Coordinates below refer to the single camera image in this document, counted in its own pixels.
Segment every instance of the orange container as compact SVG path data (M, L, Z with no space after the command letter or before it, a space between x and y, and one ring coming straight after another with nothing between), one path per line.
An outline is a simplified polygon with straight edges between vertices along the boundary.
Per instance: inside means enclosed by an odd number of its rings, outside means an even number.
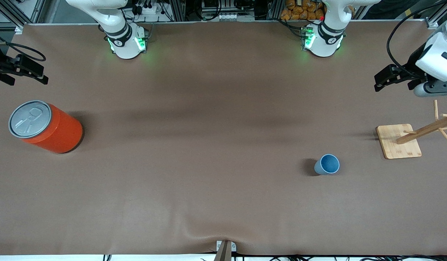
M42 101L20 105L9 118L9 130L24 142L55 153L73 150L83 136L77 119Z

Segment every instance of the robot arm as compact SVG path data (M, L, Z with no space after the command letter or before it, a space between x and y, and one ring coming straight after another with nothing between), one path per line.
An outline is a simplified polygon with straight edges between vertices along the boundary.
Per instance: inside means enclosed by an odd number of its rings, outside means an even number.
M311 24L312 30L305 48L320 57L327 57L340 47L343 33L351 21L349 5L372 5L380 0L323 0L327 7L325 19L318 25Z
M386 66L375 75L375 91L403 81L419 97L447 95L447 21L430 35L407 63Z
M66 0L96 20L107 35L111 49L122 59L131 59L146 51L147 37L143 27L127 23L122 11L128 0Z

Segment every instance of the brown tabletop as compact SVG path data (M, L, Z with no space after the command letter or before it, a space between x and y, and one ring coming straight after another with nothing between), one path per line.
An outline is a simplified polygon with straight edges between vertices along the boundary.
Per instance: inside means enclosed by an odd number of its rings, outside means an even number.
M243 254L447 254L447 141L386 160L377 140L378 125L434 120L406 84L373 90L395 25L351 23L329 58L278 23L158 25L129 61L96 26L25 26L14 41L46 54L49 84L0 83L0 254L199 253L220 239ZM404 23L396 58L429 33ZM84 124L80 147L55 155L9 133L33 99ZM326 153L341 169L316 176Z

